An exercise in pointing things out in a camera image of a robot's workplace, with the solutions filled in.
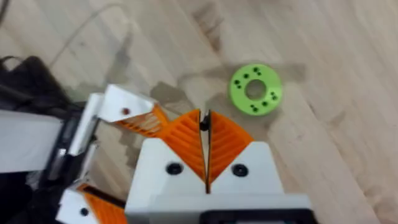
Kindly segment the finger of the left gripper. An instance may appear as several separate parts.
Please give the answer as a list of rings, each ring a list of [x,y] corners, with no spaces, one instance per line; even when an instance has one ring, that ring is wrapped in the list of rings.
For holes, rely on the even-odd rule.
[[[158,136],[170,123],[158,101],[118,85],[107,86],[98,117],[151,138]]]
[[[76,183],[63,192],[55,219],[67,224],[127,224],[125,204],[92,185]]]

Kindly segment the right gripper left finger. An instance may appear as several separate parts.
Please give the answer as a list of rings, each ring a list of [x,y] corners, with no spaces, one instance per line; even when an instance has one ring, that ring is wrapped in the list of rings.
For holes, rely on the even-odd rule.
[[[126,212],[144,212],[158,196],[206,194],[200,110],[192,110],[146,139],[139,154]]]

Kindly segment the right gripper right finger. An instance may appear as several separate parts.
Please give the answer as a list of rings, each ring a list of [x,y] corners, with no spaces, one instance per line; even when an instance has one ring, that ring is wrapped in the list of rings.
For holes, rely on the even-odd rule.
[[[268,143],[215,111],[206,117],[209,132],[209,194],[283,194]]]

